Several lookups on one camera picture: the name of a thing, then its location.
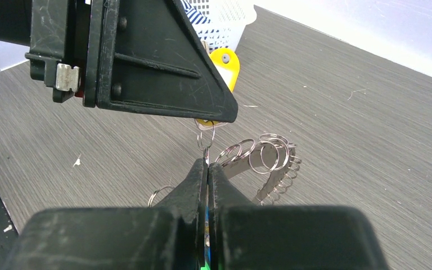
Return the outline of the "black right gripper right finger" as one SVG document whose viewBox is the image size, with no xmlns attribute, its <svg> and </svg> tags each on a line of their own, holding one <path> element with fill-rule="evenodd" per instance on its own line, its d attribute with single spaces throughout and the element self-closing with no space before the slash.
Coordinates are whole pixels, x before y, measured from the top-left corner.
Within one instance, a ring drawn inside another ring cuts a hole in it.
<svg viewBox="0 0 432 270">
<path fill-rule="evenodd" d="M 342 205 L 257 206 L 208 170 L 211 269 L 387 269 L 374 228 Z"/>
</svg>

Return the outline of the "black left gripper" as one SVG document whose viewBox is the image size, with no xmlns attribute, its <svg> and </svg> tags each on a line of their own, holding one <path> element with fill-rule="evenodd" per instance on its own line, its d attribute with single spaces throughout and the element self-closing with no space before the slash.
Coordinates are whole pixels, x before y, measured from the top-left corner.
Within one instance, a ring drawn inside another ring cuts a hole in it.
<svg viewBox="0 0 432 270">
<path fill-rule="evenodd" d="M 237 118 L 180 1 L 0 1 L 0 41 L 29 47 L 30 76 L 55 103 L 80 97 L 85 107 L 135 114 Z"/>
</svg>

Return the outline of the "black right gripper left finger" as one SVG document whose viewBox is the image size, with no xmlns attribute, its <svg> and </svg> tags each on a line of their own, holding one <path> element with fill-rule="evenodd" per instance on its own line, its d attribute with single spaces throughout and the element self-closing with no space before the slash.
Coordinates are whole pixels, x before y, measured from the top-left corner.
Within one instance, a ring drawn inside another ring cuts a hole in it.
<svg viewBox="0 0 432 270">
<path fill-rule="evenodd" d="M 208 165 L 151 208 L 53 208 L 34 214 L 4 269 L 200 269 Z"/>
</svg>

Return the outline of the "yellow key tag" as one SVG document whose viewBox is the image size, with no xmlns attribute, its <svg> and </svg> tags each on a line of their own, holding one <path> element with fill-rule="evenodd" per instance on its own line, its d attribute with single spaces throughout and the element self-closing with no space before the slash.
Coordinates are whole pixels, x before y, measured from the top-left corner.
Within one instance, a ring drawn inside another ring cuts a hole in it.
<svg viewBox="0 0 432 270">
<path fill-rule="evenodd" d="M 225 81 L 228 89 L 233 93 L 240 72 L 240 61 L 230 48 L 218 48 L 209 54 L 215 67 Z M 201 131 L 218 128 L 226 125 L 225 122 L 195 119 L 196 126 Z"/>
</svg>

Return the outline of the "large metal keyring with rings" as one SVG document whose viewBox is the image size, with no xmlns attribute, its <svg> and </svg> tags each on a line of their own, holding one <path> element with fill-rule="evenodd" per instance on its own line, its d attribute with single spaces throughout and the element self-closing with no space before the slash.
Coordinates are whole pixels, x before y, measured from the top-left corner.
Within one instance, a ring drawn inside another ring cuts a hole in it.
<svg viewBox="0 0 432 270">
<path fill-rule="evenodd" d="M 297 144 L 282 135 L 261 134 L 225 148 L 215 159 L 231 179 L 246 171 L 267 180 L 252 198 L 257 205 L 273 205 L 285 194 L 298 176 L 301 158 L 296 155 Z"/>
</svg>

